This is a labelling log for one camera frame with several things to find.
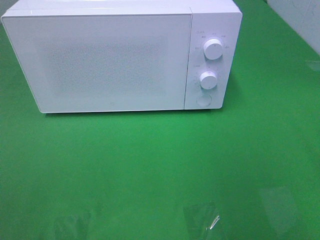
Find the clear tape patch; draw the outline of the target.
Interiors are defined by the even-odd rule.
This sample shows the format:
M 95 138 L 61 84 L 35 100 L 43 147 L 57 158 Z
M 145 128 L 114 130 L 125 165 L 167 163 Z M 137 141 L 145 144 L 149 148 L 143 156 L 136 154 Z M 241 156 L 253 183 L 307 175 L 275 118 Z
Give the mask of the clear tape patch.
M 200 202 L 183 207 L 186 228 L 191 232 L 210 231 L 220 220 L 215 202 Z

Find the white wall panel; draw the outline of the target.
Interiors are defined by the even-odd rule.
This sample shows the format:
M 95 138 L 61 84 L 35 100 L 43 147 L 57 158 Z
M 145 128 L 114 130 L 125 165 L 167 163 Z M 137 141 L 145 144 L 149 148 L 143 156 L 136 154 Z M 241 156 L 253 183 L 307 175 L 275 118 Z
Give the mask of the white wall panel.
M 320 53 L 320 2 L 268 0 L 267 4 L 315 51 Z

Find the white microwave door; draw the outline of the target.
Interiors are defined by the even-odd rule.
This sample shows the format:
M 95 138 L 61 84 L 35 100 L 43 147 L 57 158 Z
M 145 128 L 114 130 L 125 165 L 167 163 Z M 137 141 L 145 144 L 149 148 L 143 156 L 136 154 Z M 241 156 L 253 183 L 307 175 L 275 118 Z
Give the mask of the white microwave door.
M 2 20 L 42 113 L 184 107 L 189 14 Z

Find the white microwave oven body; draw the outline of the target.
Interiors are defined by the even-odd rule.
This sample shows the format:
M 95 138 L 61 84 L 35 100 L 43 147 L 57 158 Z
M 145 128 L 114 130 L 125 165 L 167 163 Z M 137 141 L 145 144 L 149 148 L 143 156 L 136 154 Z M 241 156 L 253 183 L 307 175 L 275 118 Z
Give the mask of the white microwave oven body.
M 231 0 L 20 0 L 4 13 L 1 22 L 4 27 L 4 17 L 141 15 L 191 16 L 184 106 L 166 110 L 221 108 L 243 17 Z M 203 50 L 204 43 L 212 38 L 223 43 L 223 54 L 216 60 L 207 59 Z M 200 86 L 200 75 L 207 71 L 215 71 L 218 77 L 217 86 L 211 90 Z M 203 94 L 211 96 L 207 107 L 197 104 Z

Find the white microwave knob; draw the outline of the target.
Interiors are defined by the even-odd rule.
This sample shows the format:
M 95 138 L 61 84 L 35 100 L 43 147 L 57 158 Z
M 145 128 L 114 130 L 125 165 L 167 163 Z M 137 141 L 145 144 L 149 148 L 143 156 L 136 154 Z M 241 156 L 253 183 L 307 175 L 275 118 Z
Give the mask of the white microwave knob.
M 224 45 L 219 38 L 211 38 L 203 45 L 203 53 L 208 60 L 219 59 L 223 55 L 223 52 Z
M 215 71 L 206 71 L 199 76 L 200 87 L 204 90 L 212 90 L 218 85 L 218 75 Z

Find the round microwave door button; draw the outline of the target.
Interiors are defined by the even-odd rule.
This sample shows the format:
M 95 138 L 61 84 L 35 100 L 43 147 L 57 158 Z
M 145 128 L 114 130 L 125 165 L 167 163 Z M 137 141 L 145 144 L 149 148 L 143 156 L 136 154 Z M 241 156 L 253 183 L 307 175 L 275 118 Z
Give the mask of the round microwave door button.
M 196 99 L 196 103 L 201 107 L 207 107 L 211 104 L 212 98 L 208 94 L 202 94 Z

